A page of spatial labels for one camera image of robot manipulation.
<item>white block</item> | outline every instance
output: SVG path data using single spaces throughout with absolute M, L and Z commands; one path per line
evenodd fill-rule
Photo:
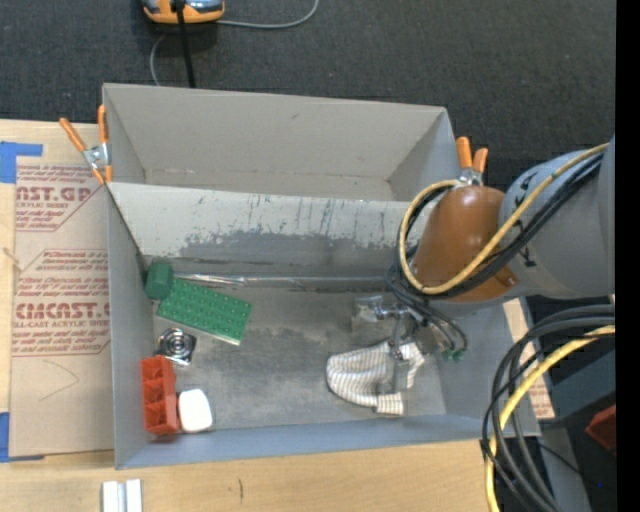
M 184 432 L 207 430 L 213 424 L 207 395 L 201 389 L 183 391 L 178 395 L 180 426 Z

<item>green block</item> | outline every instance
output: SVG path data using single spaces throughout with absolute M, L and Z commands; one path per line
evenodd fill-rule
M 152 263 L 147 271 L 144 292 L 150 299 L 164 299 L 173 287 L 173 269 L 168 263 Z
M 176 279 L 171 294 L 157 314 L 239 345 L 251 313 L 251 304 L 206 286 Z

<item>white rag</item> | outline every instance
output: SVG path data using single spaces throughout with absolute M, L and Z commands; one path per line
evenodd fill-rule
M 327 361 L 327 383 L 340 398 L 364 407 L 374 407 L 380 414 L 404 414 L 401 392 L 379 394 L 378 385 L 389 375 L 389 343 L 384 341 L 368 348 L 331 356 Z M 424 356 L 415 342 L 400 346 L 400 352 L 409 361 L 407 388 L 413 386 L 418 369 L 424 364 Z

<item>black carpet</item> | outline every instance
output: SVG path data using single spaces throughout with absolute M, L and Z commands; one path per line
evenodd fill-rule
M 228 0 L 224 19 L 292 21 L 312 4 Z M 296 28 L 219 26 L 190 41 L 199 88 L 445 106 L 456 136 L 489 148 L 489 184 L 506 189 L 533 165 L 615 133 L 616 8 L 320 0 Z M 95 122 L 104 82 L 153 84 L 160 33 L 139 0 L 2 0 L 0 32 L 2 118 Z M 158 46 L 155 69 L 161 84 L 187 86 L 177 36 Z M 594 471 L 597 460 L 610 485 L 615 460 L 591 460 L 594 450 L 581 451 L 581 463 Z M 615 493 L 601 494 L 594 511 L 616 510 Z

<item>gray bin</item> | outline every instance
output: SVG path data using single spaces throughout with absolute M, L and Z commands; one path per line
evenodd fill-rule
M 112 84 L 104 104 L 116 467 L 480 437 L 513 343 L 501 305 L 460 320 L 471 343 L 461 362 L 427 358 L 404 417 L 349 404 L 325 378 L 330 355 L 389 334 L 384 323 L 354 330 L 353 304 L 389 297 L 382 276 L 408 201 L 459 174 L 445 109 Z M 176 369 L 178 391 L 207 394 L 212 431 L 144 429 L 140 360 L 173 325 L 144 294 L 156 259 L 252 304 L 240 345 L 198 333 L 193 363 Z

